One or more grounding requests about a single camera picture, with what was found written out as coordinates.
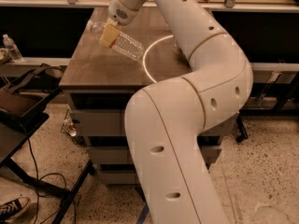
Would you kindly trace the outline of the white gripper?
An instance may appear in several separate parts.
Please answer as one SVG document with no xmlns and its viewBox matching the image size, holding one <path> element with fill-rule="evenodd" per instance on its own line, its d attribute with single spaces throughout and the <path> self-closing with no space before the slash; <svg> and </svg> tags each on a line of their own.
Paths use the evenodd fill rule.
<svg viewBox="0 0 299 224">
<path fill-rule="evenodd" d="M 137 15 L 140 0 L 111 0 L 108 6 L 108 16 L 119 25 L 128 25 Z M 118 26 L 107 23 L 100 38 L 100 44 L 112 48 L 121 30 Z"/>
</svg>

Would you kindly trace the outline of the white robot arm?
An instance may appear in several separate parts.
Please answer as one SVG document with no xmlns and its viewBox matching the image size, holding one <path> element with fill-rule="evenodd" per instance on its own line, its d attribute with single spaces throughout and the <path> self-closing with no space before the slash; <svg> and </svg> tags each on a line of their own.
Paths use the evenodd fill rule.
<svg viewBox="0 0 299 224">
<path fill-rule="evenodd" d="M 129 24 L 147 0 L 111 0 Z M 148 85 L 124 115 L 128 146 L 154 224 L 229 224 L 201 150 L 200 133 L 238 114 L 253 73 L 243 50 L 195 0 L 154 0 L 192 68 Z"/>
</svg>

